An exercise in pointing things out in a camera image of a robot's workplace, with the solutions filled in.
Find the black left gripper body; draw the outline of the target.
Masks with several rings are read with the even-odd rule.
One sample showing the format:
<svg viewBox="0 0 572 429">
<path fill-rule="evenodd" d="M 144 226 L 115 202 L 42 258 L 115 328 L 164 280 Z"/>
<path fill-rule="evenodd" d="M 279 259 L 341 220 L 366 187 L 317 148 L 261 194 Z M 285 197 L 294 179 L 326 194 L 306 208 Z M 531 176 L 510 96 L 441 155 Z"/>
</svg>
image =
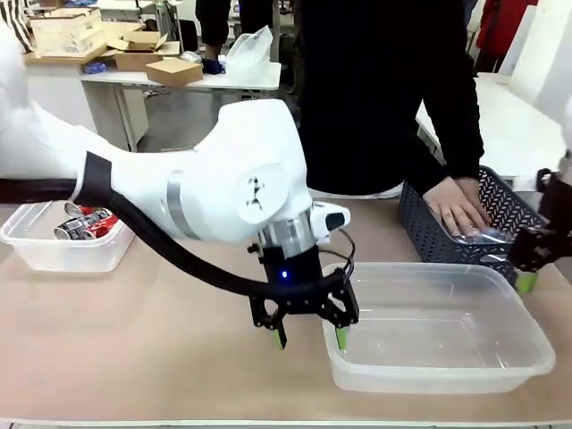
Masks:
<svg viewBox="0 0 572 429">
<path fill-rule="evenodd" d="M 281 247 L 262 248 L 251 244 L 249 253 L 258 253 L 258 261 L 264 267 L 270 283 L 277 283 L 282 289 L 291 289 L 298 284 L 317 282 L 323 278 L 319 259 L 319 247 L 312 248 L 286 258 Z"/>
</svg>

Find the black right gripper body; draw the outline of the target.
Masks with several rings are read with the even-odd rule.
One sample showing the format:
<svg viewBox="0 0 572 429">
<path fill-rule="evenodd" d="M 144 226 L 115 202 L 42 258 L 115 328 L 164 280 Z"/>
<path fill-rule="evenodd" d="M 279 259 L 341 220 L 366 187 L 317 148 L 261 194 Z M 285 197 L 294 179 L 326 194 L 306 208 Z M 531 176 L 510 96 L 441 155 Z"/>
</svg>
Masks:
<svg viewBox="0 0 572 429">
<path fill-rule="evenodd" d="M 571 186 L 552 174 L 540 203 L 539 213 L 554 231 L 571 231 Z"/>
</svg>

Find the person's left hand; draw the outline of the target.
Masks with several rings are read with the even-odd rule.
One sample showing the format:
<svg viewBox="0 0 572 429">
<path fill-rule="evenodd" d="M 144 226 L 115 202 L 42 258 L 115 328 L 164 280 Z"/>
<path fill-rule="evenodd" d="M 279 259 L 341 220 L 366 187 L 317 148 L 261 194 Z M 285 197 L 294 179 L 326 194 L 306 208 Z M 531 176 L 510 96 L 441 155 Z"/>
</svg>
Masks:
<svg viewBox="0 0 572 429">
<path fill-rule="evenodd" d="M 451 236 L 474 236 L 491 221 L 479 198 L 476 179 L 447 177 L 429 189 L 423 199 Z"/>
</svg>

